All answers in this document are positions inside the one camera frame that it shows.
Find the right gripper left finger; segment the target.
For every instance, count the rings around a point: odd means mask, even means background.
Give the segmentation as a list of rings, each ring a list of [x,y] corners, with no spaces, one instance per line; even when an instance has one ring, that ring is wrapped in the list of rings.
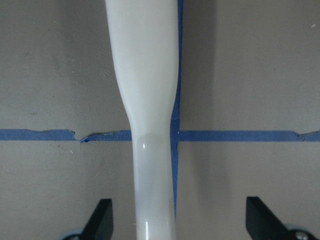
[[[101,199],[86,226],[80,234],[80,240],[110,240],[113,235],[113,202]]]

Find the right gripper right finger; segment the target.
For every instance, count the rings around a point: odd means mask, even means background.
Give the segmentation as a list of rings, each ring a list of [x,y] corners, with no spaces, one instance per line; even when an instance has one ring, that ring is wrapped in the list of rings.
[[[288,229],[258,196],[248,196],[245,228],[252,240],[316,240],[309,231]]]

